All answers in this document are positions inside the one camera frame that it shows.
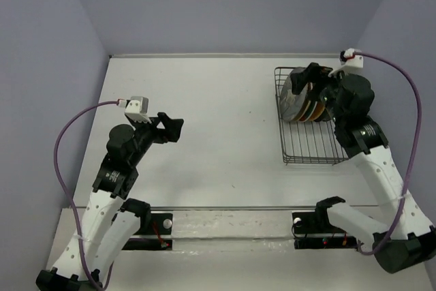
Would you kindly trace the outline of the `beige bird branch plate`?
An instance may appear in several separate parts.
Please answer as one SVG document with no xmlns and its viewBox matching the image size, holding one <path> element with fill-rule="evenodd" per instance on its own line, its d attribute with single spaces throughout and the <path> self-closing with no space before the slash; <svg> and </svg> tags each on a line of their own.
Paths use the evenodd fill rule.
<svg viewBox="0 0 436 291">
<path fill-rule="evenodd" d="M 298 117 L 299 122 L 305 122 L 307 120 L 307 111 L 309 110 L 310 107 L 311 107 L 311 100 L 306 99 L 303 104 L 301 114 Z"/>
</svg>

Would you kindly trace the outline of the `red and teal floral plate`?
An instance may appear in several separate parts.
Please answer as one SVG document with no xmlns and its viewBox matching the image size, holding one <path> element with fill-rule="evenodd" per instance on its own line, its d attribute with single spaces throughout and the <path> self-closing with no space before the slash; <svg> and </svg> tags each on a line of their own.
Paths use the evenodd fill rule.
<svg viewBox="0 0 436 291">
<path fill-rule="evenodd" d="M 313 114 L 313 111 L 315 110 L 316 106 L 317 106 L 317 101 L 309 99 L 305 113 L 301 116 L 300 121 L 301 122 L 308 121 L 310 116 Z"/>
</svg>

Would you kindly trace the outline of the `orange woven basket plate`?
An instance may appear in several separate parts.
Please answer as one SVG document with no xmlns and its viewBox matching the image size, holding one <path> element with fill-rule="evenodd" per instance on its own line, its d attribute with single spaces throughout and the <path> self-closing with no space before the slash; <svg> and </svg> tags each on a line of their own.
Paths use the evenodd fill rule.
<svg viewBox="0 0 436 291">
<path fill-rule="evenodd" d="M 321 102 L 318 102 L 309 120 L 314 122 L 320 122 L 323 119 L 324 111 L 325 105 L 323 105 L 323 103 Z"/>
</svg>

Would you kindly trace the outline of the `grey deer plate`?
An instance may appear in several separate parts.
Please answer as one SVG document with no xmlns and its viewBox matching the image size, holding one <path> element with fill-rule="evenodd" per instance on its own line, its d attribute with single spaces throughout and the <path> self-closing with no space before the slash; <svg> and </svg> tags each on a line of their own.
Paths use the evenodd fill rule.
<svg viewBox="0 0 436 291">
<path fill-rule="evenodd" d="M 279 112 L 284 121 L 296 121 L 300 116 L 300 112 L 306 100 L 308 85 L 305 85 L 299 94 L 293 94 L 292 76 L 300 74 L 304 70 L 304 67 L 294 68 L 283 83 L 279 96 Z"/>
</svg>

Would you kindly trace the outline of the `dark teal blossom plate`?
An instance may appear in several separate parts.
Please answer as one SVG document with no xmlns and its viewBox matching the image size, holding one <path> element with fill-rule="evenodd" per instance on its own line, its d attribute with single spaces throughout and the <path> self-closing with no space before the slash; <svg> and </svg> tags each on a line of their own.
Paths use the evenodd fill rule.
<svg viewBox="0 0 436 291">
<path fill-rule="evenodd" d="M 323 111 L 322 121 L 336 121 L 336 110 L 333 107 L 326 107 Z"/>
</svg>

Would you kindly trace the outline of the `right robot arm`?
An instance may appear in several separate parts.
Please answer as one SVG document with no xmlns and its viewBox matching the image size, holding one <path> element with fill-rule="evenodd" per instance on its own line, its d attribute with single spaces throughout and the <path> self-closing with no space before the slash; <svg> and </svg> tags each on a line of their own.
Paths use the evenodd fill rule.
<svg viewBox="0 0 436 291">
<path fill-rule="evenodd" d="M 435 225 L 420 210 L 392 158 L 388 139 L 369 116 L 375 94 L 363 76 L 318 63 L 291 71 L 281 98 L 306 96 L 324 105 L 334 134 L 349 162 L 362 174 L 384 216 L 377 221 L 339 196 L 316 203 L 298 227 L 302 234 L 341 230 L 354 237 L 357 250 L 374 256 L 393 274 L 435 257 Z"/>
</svg>

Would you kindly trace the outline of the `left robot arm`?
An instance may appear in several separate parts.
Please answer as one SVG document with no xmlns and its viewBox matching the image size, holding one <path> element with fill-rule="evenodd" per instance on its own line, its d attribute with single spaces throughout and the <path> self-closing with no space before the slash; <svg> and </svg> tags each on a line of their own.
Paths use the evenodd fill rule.
<svg viewBox="0 0 436 291">
<path fill-rule="evenodd" d="M 152 144 L 177 142 L 184 120 L 164 112 L 127 120 L 110 130 L 87 207 L 83 215 L 74 213 L 76 230 L 63 253 L 37 276 L 39 290 L 105 290 L 113 262 L 130 237 L 149 229 L 150 204 L 128 196 L 138 178 L 136 167 Z"/>
</svg>

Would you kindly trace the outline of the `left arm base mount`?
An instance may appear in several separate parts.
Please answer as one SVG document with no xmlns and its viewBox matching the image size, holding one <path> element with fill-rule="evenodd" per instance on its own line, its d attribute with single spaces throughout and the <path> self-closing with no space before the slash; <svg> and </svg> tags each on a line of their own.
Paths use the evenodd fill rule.
<svg viewBox="0 0 436 291">
<path fill-rule="evenodd" d="M 172 240 L 172 213 L 151 213 L 150 223 L 141 225 L 137 231 L 126 242 L 125 251 L 171 251 Z"/>
</svg>

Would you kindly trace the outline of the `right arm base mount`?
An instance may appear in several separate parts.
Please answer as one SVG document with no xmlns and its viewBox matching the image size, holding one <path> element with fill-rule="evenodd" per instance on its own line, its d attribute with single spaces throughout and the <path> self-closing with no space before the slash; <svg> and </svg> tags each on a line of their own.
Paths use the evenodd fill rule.
<svg viewBox="0 0 436 291">
<path fill-rule="evenodd" d="M 356 249 L 357 241 L 353 236 L 330 224 L 327 209 L 335 204 L 345 203 L 338 197 L 330 197 L 316 203 L 312 211 L 292 213 L 291 233 L 294 237 L 294 249 Z"/>
</svg>

